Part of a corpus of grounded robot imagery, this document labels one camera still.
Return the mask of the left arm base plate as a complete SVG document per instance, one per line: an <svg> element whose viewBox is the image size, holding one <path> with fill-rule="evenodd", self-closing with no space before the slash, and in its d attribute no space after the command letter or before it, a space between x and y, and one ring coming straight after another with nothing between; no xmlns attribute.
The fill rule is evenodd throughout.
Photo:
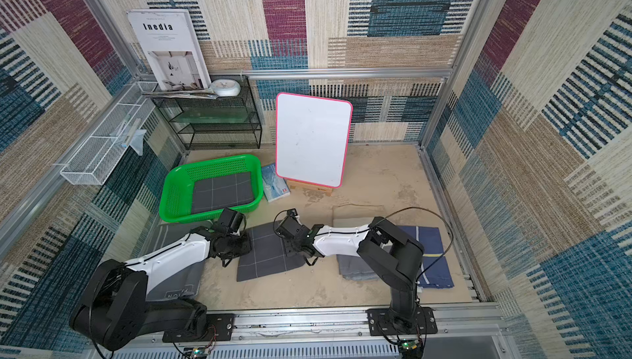
<svg viewBox="0 0 632 359"><path fill-rule="evenodd" d="M227 342L231 340L235 324L233 313L207 313L202 321L193 325L192 329L166 331L162 342L166 344L178 343L210 343Z"/></svg>

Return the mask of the beige cream pillowcase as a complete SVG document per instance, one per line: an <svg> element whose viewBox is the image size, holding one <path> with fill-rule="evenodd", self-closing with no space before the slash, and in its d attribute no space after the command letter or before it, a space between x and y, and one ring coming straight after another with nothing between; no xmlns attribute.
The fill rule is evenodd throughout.
<svg viewBox="0 0 632 359"><path fill-rule="evenodd" d="M383 206L365 204L344 204L332 211L333 227L360 227L373 221L375 217L386 216Z"/></svg>

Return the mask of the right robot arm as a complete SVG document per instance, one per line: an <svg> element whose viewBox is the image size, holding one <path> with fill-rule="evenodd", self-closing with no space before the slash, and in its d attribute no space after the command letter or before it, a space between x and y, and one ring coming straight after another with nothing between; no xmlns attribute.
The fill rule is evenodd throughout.
<svg viewBox="0 0 632 359"><path fill-rule="evenodd" d="M298 212L290 209L283 219L273 222L273 232L282 239L287 255L300 255L309 266L330 256L362 259L390 288L391 302L385 318L395 333L427 330L427 319L418 319L425 313L417 293L425 249L387 218L376 217L360 227L318 224L308 228L301 223Z"/></svg>

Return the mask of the dark grid pillowcase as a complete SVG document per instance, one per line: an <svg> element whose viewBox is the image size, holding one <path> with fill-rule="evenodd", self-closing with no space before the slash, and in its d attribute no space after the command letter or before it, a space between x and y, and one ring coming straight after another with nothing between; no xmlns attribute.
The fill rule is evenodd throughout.
<svg viewBox="0 0 632 359"><path fill-rule="evenodd" d="M248 172L207 178L194 183L191 214L249 204L254 200Z"/></svg>
<svg viewBox="0 0 632 359"><path fill-rule="evenodd" d="M283 240L265 223L246 230L251 251L239 258L236 281L245 282L306 266L299 255L287 256Z"/></svg>

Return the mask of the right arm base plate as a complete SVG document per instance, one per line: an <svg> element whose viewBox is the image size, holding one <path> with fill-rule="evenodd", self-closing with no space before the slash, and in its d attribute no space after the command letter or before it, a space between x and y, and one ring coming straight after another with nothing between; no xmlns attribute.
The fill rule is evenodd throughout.
<svg viewBox="0 0 632 359"><path fill-rule="evenodd" d="M396 319L388 308L370 308L366 312L371 336L431 335L438 333L434 312L418 307L412 321Z"/></svg>

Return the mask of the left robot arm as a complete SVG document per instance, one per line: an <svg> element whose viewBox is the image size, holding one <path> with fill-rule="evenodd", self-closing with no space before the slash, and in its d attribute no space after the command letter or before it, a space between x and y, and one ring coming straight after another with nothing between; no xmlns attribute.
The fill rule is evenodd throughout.
<svg viewBox="0 0 632 359"><path fill-rule="evenodd" d="M230 340L234 315L210 316L204 304L187 297L150 301L147 296L192 265L216 259L227 266L250 253L244 226L242 213L224 209L210 228L195 227L182 239L136 259L101 263L70 315L70 328L110 352L155 333L172 344Z"/></svg>

